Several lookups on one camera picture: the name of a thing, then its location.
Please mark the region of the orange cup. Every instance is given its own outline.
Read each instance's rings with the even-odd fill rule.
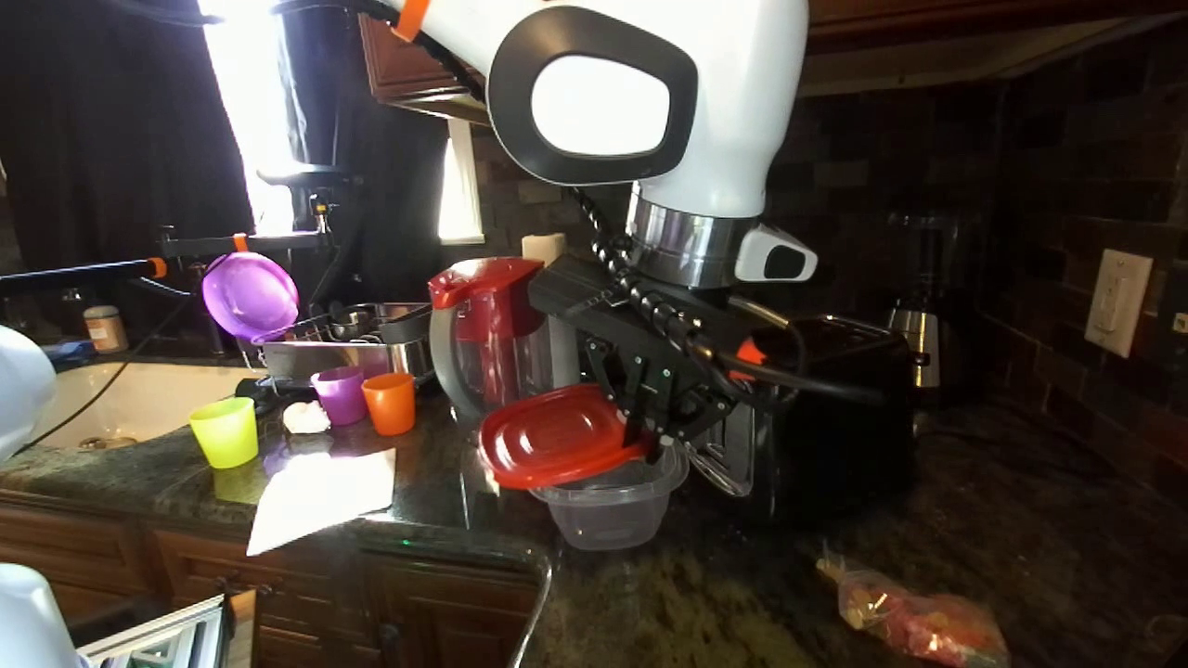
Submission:
[[[409,434],[415,428],[415,377],[404,371],[364,377],[364,400],[377,434]]]

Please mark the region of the granite countertop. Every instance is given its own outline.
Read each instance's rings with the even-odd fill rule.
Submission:
[[[250,528],[267,471],[294,450],[211,475],[189,434],[87,452],[38,446],[0,466],[14,493],[148,510],[189,528]],[[1004,400],[920,414],[917,485],[895,509],[820,532],[740,523],[711,482],[671,493],[663,533],[628,551],[580,551],[547,503],[491,485],[474,436],[422,400],[409,436],[367,428],[336,452],[395,450],[399,488],[367,533],[409,551],[516,551],[555,576],[525,665],[915,665],[849,629],[813,561],[830,550],[920,595],[994,612],[1014,665],[1166,665],[1188,640],[1188,510]]]

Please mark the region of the plastic bag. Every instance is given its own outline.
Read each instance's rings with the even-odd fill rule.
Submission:
[[[874,567],[849,567],[839,555],[820,555],[818,572],[839,586],[839,616],[854,629],[875,634],[895,652],[958,668],[1009,665],[994,616],[969,596],[920,596],[901,583]]]

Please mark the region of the kitchen cabinet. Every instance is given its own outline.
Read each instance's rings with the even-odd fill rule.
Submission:
[[[535,583],[507,567],[364,551],[351,532],[247,555],[238,536],[151,532],[176,605],[255,588],[255,665],[507,668]]]
[[[297,543],[247,555],[238,536],[151,532],[176,605],[255,588],[255,665],[382,665],[372,612],[342,583],[342,555],[326,543]]]
[[[356,24],[372,100],[479,127],[487,122],[487,107],[427,47],[399,42],[379,17],[359,17]]]
[[[0,503],[0,561],[31,565],[50,583],[69,623],[93,623],[133,601],[165,596],[159,572],[133,523]]]
[[[538,595],[528,572],[395,555],[351,528],[247,555],[247,533],[7,493],[0,528],[0,561],[38,567],[72,627],[255,588],[255,668],[507,668]]]
[[[390,665],[507,668],[516,652],[535,605],[528,576],[395,555],[359,565]]]
[[[1119,16],[1186,9],[1182,0],[811,0],[811,53],[940,42]]]

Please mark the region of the power outlet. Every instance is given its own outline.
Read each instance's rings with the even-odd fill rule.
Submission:
[[[1158,305],[1158,365],[1188,377],[1188,258],[1166,269]]]
[[[1153,280],[1153,254],[1102,252],[1101,280],[1083,322],[1083,341],[1130,355]]]

